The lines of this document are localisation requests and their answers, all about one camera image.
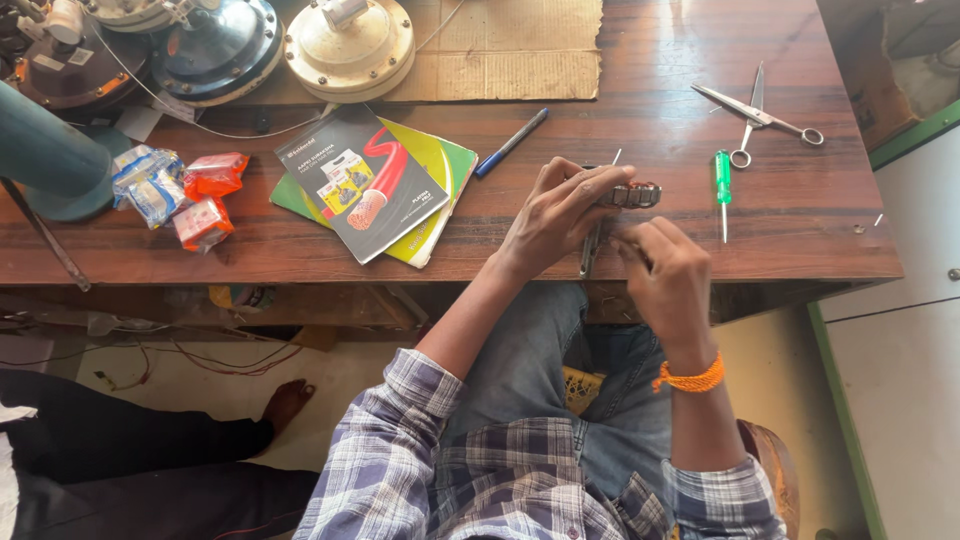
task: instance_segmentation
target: copper coil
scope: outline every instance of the copper coil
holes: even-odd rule
[[[363,198],[347,216],[347,223],[357,231],[365,231],[370,228],[373,219],[386,204],[386,195],[376,189],[368,189],[364,191]]]

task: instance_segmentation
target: booklet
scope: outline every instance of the booklet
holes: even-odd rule
[[[361,264],[450,200],[366,104],[342,105],[276,155]]]
[[[477,154],[446,139],[401,126],[390,120],[380,120],[410,151],[410,157],[417,160],[450,195],[450,201],[446,205],[384,251],[386,255],[423,268],[430,260],[430,253],[437,244],[447,219],[453,213],[454,206],[460,200],[460,194],[473,173],[473,168],[476,167]],[[270,194],[270,202],[332,229],[321,210],[313,204],[309,195],[289,172],[276,184]]]

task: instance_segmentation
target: person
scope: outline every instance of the person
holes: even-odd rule
[[[527,283],[618,212],[593,201],[635,174],[542,168],[473,282],[350,404],[295,539],[661,539],[674,520],[691,540],[785,537],[718,376],[709,255],[666,219],[614,232],[646,325],[608,332],[600,395],[564,408],[587,298]]]
[[[254,540],[293,529],[318,474],[239,463],[312,397],[282,384],[262,418],[151,410],[77,384],[0,370],[0,539]]]

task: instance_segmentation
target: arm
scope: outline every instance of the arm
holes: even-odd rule
[[[671,375],[704,373],[717,356],[708,320],[709,254],[662,217],[615,236],[628,290]],[[726,385],[671,390],[672,448],[663,470],[684,537],[782,538],[770,483],[744,450]]]
[[[423,538],[441,426],[494,323],[520,288],[582,245],[617,210],[591,206],[633,167],[585,171],[556,158],[540,171],[503,245],[415,351],[399,350],[385,382],[337,425],[296,539]]]

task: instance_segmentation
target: tester screwdriver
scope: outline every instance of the tester screwdriver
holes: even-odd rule
[[[717,182],[717,202],[723,211],[723,243],[727,243],[727,203],[730,202],[730,154],[719,150],[713,155],[713,179]]]

